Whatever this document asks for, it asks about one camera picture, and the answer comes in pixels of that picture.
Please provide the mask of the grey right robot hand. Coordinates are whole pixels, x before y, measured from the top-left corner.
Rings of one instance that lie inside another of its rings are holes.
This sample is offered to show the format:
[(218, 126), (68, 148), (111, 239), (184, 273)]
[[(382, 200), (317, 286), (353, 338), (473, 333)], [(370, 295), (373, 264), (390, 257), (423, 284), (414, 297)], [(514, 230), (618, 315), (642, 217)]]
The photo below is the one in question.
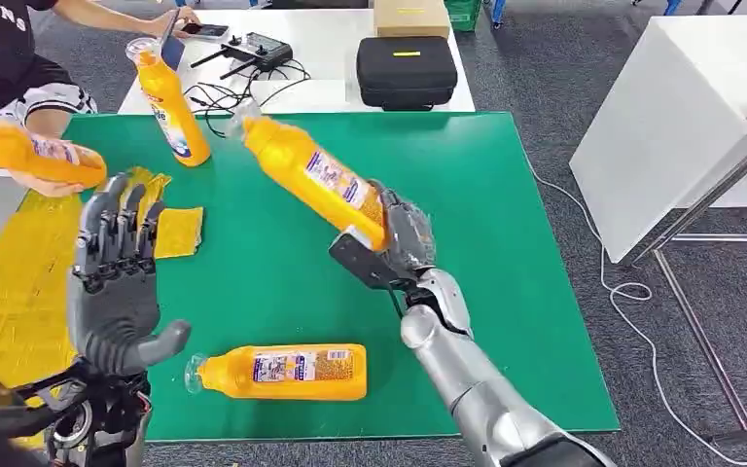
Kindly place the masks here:
[(385, 243), (378, 256), (398, 277), (419, 278), (437, 259), (429, 216), (378, 180), (369, 182), (377, 190), (384, 221)]

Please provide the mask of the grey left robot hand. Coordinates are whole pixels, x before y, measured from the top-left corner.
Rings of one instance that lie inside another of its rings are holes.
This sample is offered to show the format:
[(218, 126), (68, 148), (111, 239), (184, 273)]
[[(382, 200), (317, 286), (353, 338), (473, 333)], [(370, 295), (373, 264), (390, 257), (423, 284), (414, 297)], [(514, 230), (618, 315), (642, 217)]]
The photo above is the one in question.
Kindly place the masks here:
[(101, 373), (141, 374), (181, 353), (183, 319), (160, 323), (155, 246), (162, 202), (137, 219), (145, 195), (128, 174), (109, 178), (84, 205), (67, 282), (67, 326), (78, 353)]

